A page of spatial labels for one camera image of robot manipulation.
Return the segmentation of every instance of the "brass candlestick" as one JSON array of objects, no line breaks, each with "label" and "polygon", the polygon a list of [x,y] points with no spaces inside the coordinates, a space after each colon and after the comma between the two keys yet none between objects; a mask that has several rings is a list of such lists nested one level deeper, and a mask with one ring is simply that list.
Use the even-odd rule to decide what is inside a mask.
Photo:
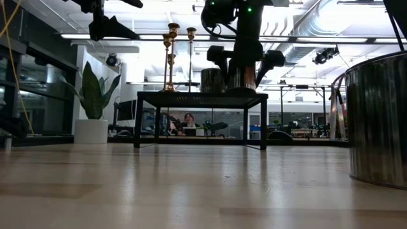
[{"label": "brass candlestick", "polygon": [[175,64],[176,57],[177,57],[177,55],[175,55],[175,54],[167,55],[168,64],[170,65],[170,81],[168,82],[167,88],[165,89],[166,92],[175,92],[176,91],[174,89],[174,84],[172,83],[172,78],[171,78],[172,68]]},{"label": "brass candlestick", "polygon": [[170,34],[163,34],[164,46],[165,46],[165,67],[164,67],[164,87],[163,90],[167,87],[167,69],[168,69],[168,47],[171,46],[171,37]]},{"label": "brass candlestick", "polygon": [[172,84],[172,70],[174,68],[174,59],[176,55],[174,54],[174,47],[176,37],[178,36],[179,25],[177,23],[170,23],[168,24],[168,28],[170,29],[170,38],[171,38],[171,54],[168,55],[168,58],[171,56],[171,61],[169,60],[170,64],[170,80],[168,82],[168,87],[165,91],[167,92],[175,92],[174,85]]},{"label": "brass candlestick", "polygon": [[193,44],[193,39],[195,38],[195,33],[197,29],[189,27],[186,29],[186,32],[188,33],[188,39],[190,40],[190,81],[189,81],[189,87],[188,87],[188,92],[191,92],[191,74],[192,74],[192,44]]}]

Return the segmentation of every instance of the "potted plant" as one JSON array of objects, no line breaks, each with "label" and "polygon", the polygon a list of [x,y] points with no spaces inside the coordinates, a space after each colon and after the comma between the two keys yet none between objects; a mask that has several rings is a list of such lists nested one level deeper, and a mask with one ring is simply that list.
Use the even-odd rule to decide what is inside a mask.
[{"label": "potted plant", "polygon": [[103,109],[109,104],[114,89],[120,83],[120,75],[115,77],[110,89],[106,93],[104,93],[106,80],[100,78],[98,81],[89,62],[86,63],[83,70],[82,88],[79,92],[65,78],[60,77],[60,79],[67,85],[69,91],[79,98],[88,117],[87,120],[75,121],[75,144],[107,143],[107,128],[109,123],[107,120],[101,120],[100,118],[103,115]]}]

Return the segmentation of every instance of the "metal canister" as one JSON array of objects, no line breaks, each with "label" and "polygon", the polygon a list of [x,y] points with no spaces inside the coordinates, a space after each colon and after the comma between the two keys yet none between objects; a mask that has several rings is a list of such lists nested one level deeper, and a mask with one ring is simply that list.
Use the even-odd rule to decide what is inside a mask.
[{"label": "metal canister", "polygon": [[256,91],[256,67],[235,67],[233,60],[229,61],[228,77],[226,79],[228,91]]},{"label": "metal canister", "polygon": [[224,91],[224,79],[220,69],[208,68],[201,71],[201,92],[223,93]]},{"label": "metal canister", "polygon": [[407,52],[346,72],[350,175],[407,189]]}]

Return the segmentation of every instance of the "spotlight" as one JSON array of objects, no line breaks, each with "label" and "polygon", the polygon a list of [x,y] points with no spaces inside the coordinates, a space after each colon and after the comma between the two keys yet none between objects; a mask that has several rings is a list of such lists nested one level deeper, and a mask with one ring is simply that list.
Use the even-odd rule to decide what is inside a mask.
[{"label": "spotlight", "polygon": [[110,53],[109,57],[106,59],[106,64],[110,67],[118,66],[120,61],[117,59],[117,53]]},{"label": "spotlight", "polygon": [[338,46],[336,48],[325,48],[323,51],[317,52],[317,56],[312,59],[312,62],[314,64],[325,64],[336,55],[339,55]]}]

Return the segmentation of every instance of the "white planter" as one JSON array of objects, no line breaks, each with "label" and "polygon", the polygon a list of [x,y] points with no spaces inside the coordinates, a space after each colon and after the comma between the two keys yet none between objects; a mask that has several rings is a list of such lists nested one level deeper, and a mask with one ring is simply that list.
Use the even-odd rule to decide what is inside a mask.
[{"label": "white planter", "polygon": [[107,120],[76,120],[75,144],[105,144],[107,143]]}]

